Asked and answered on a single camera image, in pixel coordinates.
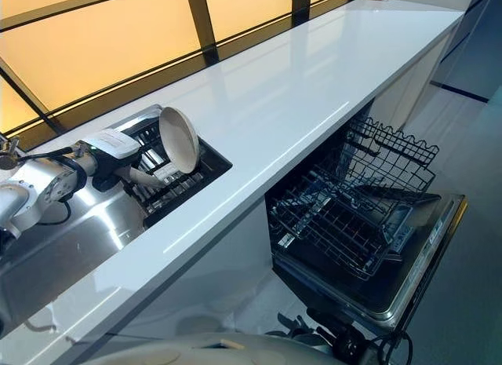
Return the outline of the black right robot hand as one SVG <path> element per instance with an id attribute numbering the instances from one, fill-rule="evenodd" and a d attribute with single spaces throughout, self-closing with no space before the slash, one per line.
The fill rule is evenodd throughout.
<path id="1" fill-rule="evenodd" d="M 278 322 L 286 329 L 283 331 L 277 330 L 270 332 L 274 336 L 279 336 L 280 338 L 288 338 L 294 341 L 298 341 L 305 345 L 311 347 L 332 347 L 328 341 L 318 334 L 314 329 L 310 328 L 302 318 L 302 316 L 297 316 L 294 319 L 290 319 L 282 313 L 277 313 Z"/>

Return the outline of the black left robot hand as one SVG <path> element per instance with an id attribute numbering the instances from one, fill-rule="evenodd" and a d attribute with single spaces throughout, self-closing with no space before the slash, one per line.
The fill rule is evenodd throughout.
<path id="1" fill-rule="evenodd" d="M 99 192 L 113 188 L 120 177 L 117 170 L 137 166 L 140 161 L 140 143 L 116 129 L 105 129 L 81 140 L 85 153 L 94 160 L 90 174 L 92 185 Z"/>

